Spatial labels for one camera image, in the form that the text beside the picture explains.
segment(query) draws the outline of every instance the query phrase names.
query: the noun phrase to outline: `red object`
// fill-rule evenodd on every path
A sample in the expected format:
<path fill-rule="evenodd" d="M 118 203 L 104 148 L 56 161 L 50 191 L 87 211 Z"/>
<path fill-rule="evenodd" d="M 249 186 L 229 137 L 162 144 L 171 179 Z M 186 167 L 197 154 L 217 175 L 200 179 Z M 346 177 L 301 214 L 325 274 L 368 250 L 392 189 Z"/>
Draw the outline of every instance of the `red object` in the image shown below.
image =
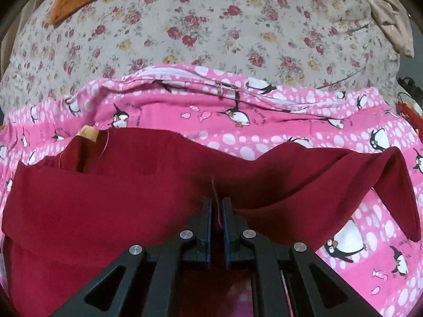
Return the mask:
<path fill-rule="evenodd" d="M 110 129 L 96 143 L 75 137 L 61 158 L 18 164 L 3 215 L 17 311 L 48 316 L 131 245 L 157 245 L 183 230 L 201 198 L 212 197 L 212 180 L 251 228 L 278 243 L 318 249 L 372 187 L 405 235 L 420 240 L 396 147 L 360 154 L 286 142 L 245 161 L 168 131 Z M 207 290 L 194 294 L 207 300 Z"/>
<path fill-rule="evenodd" d="M 413 129 L 419 135 L 420 142 L 423 142 L 423 119 L 419 116 L 414 109 L 409 108 L 405 103 L 397 102 L 396 111 L 401 117 L 410 123 Z"/>

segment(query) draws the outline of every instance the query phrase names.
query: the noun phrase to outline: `floral pattern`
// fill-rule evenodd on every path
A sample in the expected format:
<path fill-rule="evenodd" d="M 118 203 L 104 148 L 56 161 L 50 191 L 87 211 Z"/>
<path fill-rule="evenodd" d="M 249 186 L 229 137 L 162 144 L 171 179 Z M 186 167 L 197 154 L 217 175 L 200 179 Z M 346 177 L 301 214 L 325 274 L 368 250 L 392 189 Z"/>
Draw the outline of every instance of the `floral pattern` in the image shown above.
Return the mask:
<path fill-rule="evenodd" d="M 399 54 L 366 0 L 98 0 L 50 25 L 32 15 L 0 83 L 5 113 L 98 77 L 193 64 L 322 90 L 379 88 L 393 105 Z"/>

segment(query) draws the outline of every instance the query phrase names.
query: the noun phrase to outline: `pink fish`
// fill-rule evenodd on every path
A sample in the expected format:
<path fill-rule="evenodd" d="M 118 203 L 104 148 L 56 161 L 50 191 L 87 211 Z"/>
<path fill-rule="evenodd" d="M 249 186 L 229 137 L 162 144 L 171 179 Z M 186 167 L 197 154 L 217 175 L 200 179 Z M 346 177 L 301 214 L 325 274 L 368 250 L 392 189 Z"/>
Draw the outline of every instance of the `pink fish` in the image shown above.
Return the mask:
<path fill-rule="evenodd" d="M 380 286 L 376 286 L 372 291 L 371 291 L 371 295 L 375 295 L 378 294 L 380 292 Z"/>
<path fill-rule="evenodd" d="M 203 122 L 203 120 L 208 119 L 208 118 L 210 118 L 211 116 L 212 116 L 212 115 L 211 115 L 211 112 L 210 112 L 210 111 L 204 111 L 203 113 L 201 113 L 201 115 L 200 115 L 200 117 L 199 117 L 200 122 Z"/>
<path fill-rule="evenodd" d="M 382 271 L 376 271 L 375 269 L 373 269 L 371 277 L 374 278 L 375 276 L 376 278 L 383 279 L 383 281 L 388 280 L 388 276 L 386 274 L 383 274 Z"/>
<path fill-rule="evenodd" d="M 196 105 L 187 105 L 187 107 L 195 112 L 199 112 L 200 109 Z"/>

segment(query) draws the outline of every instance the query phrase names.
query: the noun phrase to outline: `beige cloth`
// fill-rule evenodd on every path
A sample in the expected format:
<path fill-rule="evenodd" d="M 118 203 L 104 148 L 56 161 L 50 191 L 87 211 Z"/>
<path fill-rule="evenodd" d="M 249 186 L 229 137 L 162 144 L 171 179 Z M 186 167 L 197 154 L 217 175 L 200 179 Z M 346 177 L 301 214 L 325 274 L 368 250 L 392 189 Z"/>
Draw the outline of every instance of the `beige cloth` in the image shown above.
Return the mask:
<path fill-rule="evenodd" d="M 367 0 L 374 20 L 395 48 L 406 56 L 414 57 L 413 33 L 408 13 L 399 0 Z"/>
<path fill-rule="evenodd" d="M 12 54 L 13 46 L 18 39 L 19 33 L 26 25 L 32 13 L 34 13 L 43 1 L 44 0 L 29 0 L 3 38 L 0 48 L 0 77 L 3 77 L 3 74 L 10 63 L 10 56 Z"/>

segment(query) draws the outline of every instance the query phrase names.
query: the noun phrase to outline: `maroon fabric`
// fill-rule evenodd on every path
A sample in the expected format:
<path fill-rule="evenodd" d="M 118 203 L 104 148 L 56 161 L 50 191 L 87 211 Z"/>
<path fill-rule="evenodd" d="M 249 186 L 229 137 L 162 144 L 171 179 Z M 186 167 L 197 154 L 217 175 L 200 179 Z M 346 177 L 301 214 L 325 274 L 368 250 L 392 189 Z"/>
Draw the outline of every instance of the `maroon fabric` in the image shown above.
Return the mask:
<path fill-rule="evenodd" d="M 212 196 L 212 180 L 251 228 L 278 243 L 318 249 L 372 187 L 405 235 L 420 240 L 396 147 L 360 154 L 287 142 L 245 161 L 168 131 L 110 129 L 96 143 L 75 137 L 61 157 L 18 165 L 3 214 L 18 312 L 48 316 L 132 244 L 157 245 L 183 230 Z"/>

